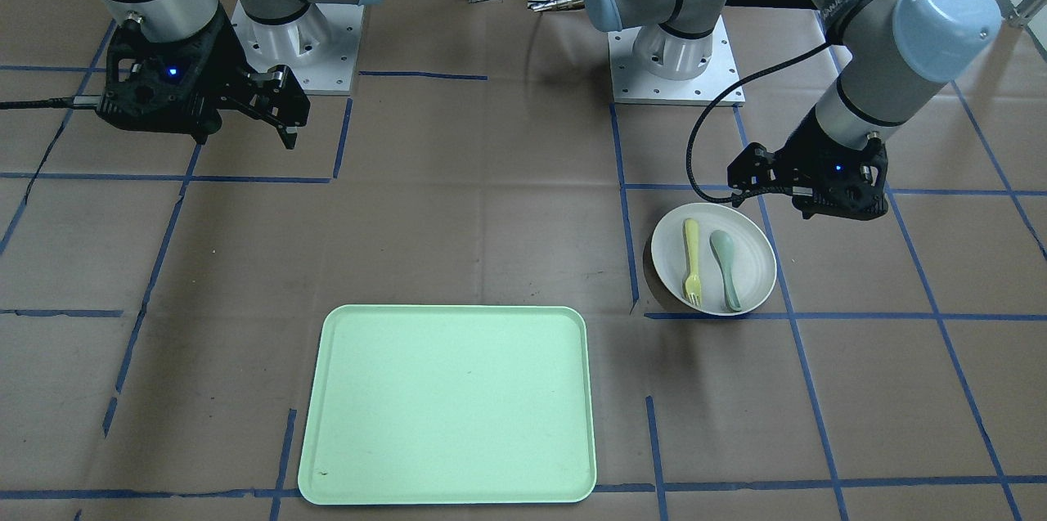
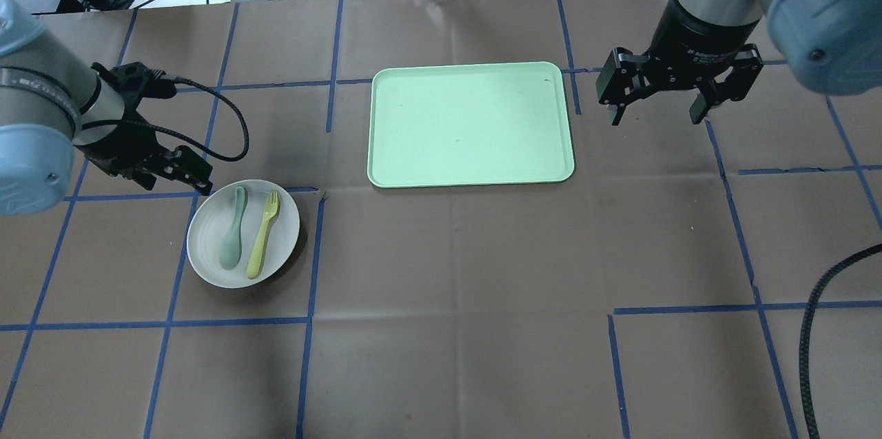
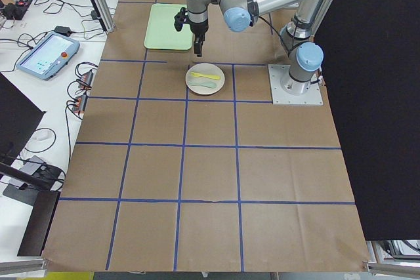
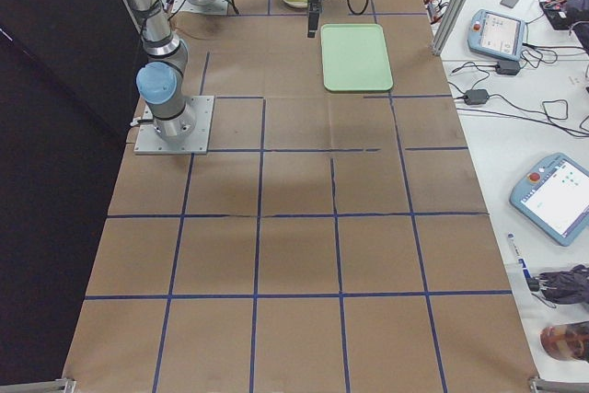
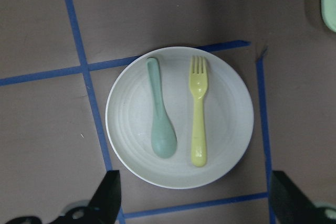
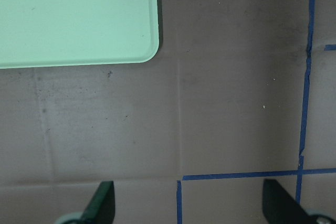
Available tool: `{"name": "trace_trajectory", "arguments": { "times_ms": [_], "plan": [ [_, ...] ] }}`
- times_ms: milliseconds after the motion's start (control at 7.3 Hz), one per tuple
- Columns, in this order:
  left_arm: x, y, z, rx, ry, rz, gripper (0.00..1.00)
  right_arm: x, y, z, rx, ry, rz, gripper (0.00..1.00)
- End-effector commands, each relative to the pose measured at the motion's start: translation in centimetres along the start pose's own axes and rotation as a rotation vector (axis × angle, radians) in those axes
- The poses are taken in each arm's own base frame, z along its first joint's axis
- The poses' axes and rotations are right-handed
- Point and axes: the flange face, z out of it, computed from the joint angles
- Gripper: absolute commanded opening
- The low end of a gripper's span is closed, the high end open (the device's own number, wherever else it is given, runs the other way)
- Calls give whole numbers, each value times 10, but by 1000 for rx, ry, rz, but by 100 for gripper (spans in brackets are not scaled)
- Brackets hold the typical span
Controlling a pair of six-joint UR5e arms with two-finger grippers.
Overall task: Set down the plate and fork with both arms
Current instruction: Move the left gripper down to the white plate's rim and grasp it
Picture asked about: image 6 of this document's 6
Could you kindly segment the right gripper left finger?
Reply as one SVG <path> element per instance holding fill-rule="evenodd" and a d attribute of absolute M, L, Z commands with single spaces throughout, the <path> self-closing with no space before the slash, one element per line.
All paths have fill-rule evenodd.
<path fill-rule="evenodd" d="M 101 182 L 82 213 L 80 223 L 113 223 L 116 214 L 115 203 L 113 181 Z"/>

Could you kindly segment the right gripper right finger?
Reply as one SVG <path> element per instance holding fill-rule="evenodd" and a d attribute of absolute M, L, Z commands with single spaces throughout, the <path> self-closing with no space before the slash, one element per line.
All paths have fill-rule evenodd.
<path fill-rule="evenodd" d="M 263 214 L 268 223 L 315 223 L 275 179 L 265 179 L 262 187 Z"/>

